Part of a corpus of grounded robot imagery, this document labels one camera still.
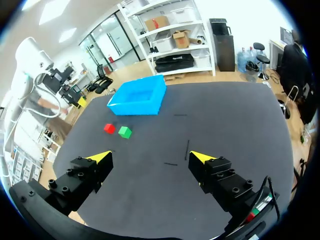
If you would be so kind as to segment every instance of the plastic storage box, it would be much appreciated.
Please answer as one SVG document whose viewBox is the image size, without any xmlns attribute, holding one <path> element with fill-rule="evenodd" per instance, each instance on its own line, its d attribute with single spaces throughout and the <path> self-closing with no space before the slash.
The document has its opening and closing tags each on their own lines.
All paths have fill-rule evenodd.
<svg viewBox="0 0 320 240">
<path fill-rule="evenodd" d="M 159 32 L 152 45 L 158 49 L 160 53 L 172 51 L 175 48 L 175 40 L 172 38 L 169 30 Z"/>
<path fill-rule="evenodd" d="M 171 12 L 178 24 L 197 20 L 196 11 L 190 6 L 172 10 Z"/>
<path fill-rule="evenodd" d="M 163 75 L 125 82 L 107 106 L 115 115 L 157 115 L 166 89 Z"/>
<path fill-rule="evenodd" d="M 191 51 L 191 55 L 198 68 L 211 67 L 210 53 L 206 49 L 199 49 Z"/>
</svg>

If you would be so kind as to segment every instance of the yellow tape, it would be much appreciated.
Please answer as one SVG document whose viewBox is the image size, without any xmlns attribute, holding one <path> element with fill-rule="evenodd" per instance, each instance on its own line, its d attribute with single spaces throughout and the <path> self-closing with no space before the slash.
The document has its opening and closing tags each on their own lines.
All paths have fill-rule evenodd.
<svg viewBox="0 0 320 240">
<path fill-rule="evenodd" d="M 87 101 L 84 99 L 84 97 L 82 96 L 82 97 L 80 97 L 80 99 L 79 99 L 79 101 L 78 101 L 78 104 L 81 106 L 81 107 L 83 107 L 83 108 L 85 108 L 86 106 L 87 106 Z"/>
<path fill-rule="evenodd" d="M 102 152 L 102 153 L 99 153 L 99 154 L 96 154 L 93 156 L 88 156 L 85 159 L 92 159 L 92 160 L 95 160 L 96 163 L 99 163 L 101 161 L 101 159 L 103 159 L 105 156 L 107 156 L 108 153 L 111 153 L 111 151 L 105 151 L 105 152 Z"/>
<path fill-rule="evenodd" d="M 196 151 L 191 151 L 190 153 L 193 153 L 203 164 L 205 164 L 205 161 L 208 161 L 210 159 L 217 159 L 217 157 L 208 156 Z"/>
</svg>

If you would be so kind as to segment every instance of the blue plastic bin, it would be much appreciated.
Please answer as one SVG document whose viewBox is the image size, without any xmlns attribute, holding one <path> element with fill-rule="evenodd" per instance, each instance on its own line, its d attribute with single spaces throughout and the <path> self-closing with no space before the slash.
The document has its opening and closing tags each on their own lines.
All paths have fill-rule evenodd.
<svg viewBox="0 0 320 240">
<path fill-rule="evenodd" d="M 115 115 L 158 115 L 166 89 L 163 75 L 125 82 L 107 107 Z"/>
</svg>

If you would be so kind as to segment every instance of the bar stool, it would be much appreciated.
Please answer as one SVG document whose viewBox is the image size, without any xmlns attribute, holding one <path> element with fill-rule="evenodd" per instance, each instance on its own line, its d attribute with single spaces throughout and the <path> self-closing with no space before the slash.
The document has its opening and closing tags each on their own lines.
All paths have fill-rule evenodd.
<svg viewBox="0 0 320 240">
<path fill-rule="evenodd" d="M 261 70 L 261 73 L 259 74 L 259 78 L 261 78 L 263 80 L 269 80 L 269 76 L 266 74 L 266 68 L 267 68 L 266 64 L 270 64 L 269 58 L 267 58 L 266 56 L 263 56 L 263 55 L 257 55 L 256 59 L 258 59 L 258 61 L 260 63 L 262 63 L 262 70 Z"/>
<path fill-rule="evenodd" d="M 256 54 L 257 55 L 262 55 L 263 50 L 265 50 L 265 46 L 259 42 L 254 42 L 253 43 L 253 48 L 256 50 Z"/>
</svg>

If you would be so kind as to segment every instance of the black line mark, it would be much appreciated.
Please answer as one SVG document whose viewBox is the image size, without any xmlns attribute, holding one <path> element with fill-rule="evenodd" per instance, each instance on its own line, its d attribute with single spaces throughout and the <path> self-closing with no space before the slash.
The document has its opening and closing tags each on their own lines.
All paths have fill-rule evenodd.
<svg viewBox="0 0 320 240">
<path fill-rule="evenodd" d="M 178 164 L 174 164 L 174 163 L 169 163 L 169 162 L 164 162 L 164 164 L 167 164 L 167 165 L 172 165 L 172 166 L 178 166 Z"/>
<path fill-rule="evenodd" d="M 185 161 L 187 161 L 189 142 L 190 142 L 190 140 L 188 139 L 188 143 L 186 144 L 185 156 L 184 156 L 184 160 L 185 160 Z"/>
</svg>

